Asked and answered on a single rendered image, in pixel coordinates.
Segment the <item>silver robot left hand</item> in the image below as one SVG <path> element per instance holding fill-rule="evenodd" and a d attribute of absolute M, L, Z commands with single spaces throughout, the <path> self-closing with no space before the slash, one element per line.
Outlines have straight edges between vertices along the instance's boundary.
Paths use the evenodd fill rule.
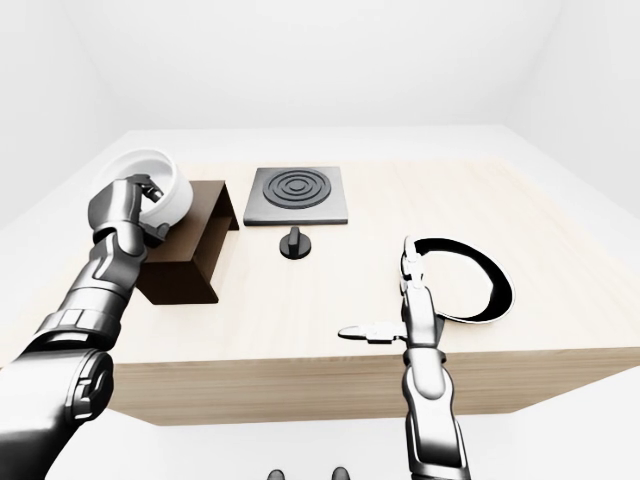
<path fill-rule="evenodd" d="M 163 192 L 147 174 L 116 179 L 89 202 L 88 220 L 97 244 L 110 234 L 116 235 L 119 249 L 140 256 L 145 247 L 161 245 L 169 232 L 168 223 L 153 227 L 140 220 L 142 198 L 157 203 Z"/>

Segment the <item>silver robot right hand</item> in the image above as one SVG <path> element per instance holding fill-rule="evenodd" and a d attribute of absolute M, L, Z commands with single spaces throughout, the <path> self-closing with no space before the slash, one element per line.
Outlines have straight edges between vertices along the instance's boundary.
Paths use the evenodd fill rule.
<path fill-rule="evenodd" d="M 404 240 L 400 260 L 401 323 L 378 322 L 349 326 L 338 336 L 347 340 L 364 340 L 369 344 L 390 344 L 403 340 L 408 348 L 437 348 L 442 327 L 438 326 L 430 290 L 423 283 L 424 268 L 415 239 Z"/>

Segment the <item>white bowl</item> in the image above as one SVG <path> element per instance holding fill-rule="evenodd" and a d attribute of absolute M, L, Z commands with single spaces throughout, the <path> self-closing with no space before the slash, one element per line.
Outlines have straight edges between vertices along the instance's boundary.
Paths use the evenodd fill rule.
<path fill-rule="evenodd" d="M 133 174 L 148 174 L 162 192 L 157 202 L 142 197 L 140 220 L 143 223 L 153 227 L 163 223 L 173 226 L 188 213 L 193 201 L 191 184 L 173 160 L 153 149 L 133 150 L 111 160 L 95 177 L 91 195 L 111 181 Z"/>

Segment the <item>brown wooden cabinet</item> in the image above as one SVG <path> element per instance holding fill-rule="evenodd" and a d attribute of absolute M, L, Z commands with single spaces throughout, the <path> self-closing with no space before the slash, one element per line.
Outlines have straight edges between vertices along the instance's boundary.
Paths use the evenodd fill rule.
<path fill-rule="evenodd" d="M 227 233 L 237 231 L 239 223 L 223 180 L 193 181 L 191 186 L 189 212 L 141 267 L 137 288 L 153 305 L 219 302 L 212 276 Z"/>

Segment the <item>white plate with black rim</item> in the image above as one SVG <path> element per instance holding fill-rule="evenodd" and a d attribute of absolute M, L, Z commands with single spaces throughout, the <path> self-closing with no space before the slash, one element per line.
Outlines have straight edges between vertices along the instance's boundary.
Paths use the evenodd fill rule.
<path fill-rule="evenodd" d="M 515 300 L 505 270 L 466 243 L 449 238 L 408 237 L 401 257 L 404 287 L 432 289 L 436 314 L 447 320 L 486 324 L 505 316 Z"/>

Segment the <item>flat dark stove plate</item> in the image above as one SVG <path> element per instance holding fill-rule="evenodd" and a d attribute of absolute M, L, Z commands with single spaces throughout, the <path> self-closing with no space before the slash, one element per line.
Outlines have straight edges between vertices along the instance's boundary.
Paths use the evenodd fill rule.
<path fill-rule="evenodd" d="M 258 168 L 243 222 L 245 226 L 347 224 L 341 169 Z"/>

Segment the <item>round black knob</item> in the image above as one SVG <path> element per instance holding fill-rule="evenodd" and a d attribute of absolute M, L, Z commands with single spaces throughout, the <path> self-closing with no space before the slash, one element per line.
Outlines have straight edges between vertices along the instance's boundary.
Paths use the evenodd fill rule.
<path fill-rule="evenodd" d="M 289 233 L 281 238 L 279 250 L 282 256 L 289 260 L 299 260 L 311 252 L 310 238 L 293 226 Z"/>

